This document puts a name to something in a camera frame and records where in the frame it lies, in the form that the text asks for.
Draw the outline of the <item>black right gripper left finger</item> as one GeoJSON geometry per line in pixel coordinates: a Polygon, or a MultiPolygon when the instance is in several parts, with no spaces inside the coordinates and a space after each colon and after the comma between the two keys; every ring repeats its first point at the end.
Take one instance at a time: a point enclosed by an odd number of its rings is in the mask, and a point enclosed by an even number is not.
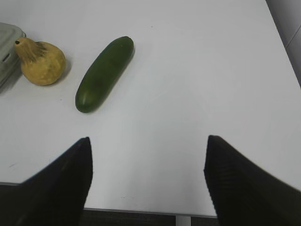
{"type": "Polygon", "coordinates": [[[2,226],[77,226],[93,178],[90,139],[0,197],[2,226]]]}

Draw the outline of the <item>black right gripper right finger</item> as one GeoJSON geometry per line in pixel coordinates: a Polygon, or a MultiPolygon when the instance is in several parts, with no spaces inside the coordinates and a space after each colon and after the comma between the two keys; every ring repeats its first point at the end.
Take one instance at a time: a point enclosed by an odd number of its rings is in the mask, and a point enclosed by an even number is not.
{"type": "Polygon", "coordinates": [[[254,164],[220,136],[208,136],[204,176],[221,226],[301,224],[301,192],[254,164]]]}

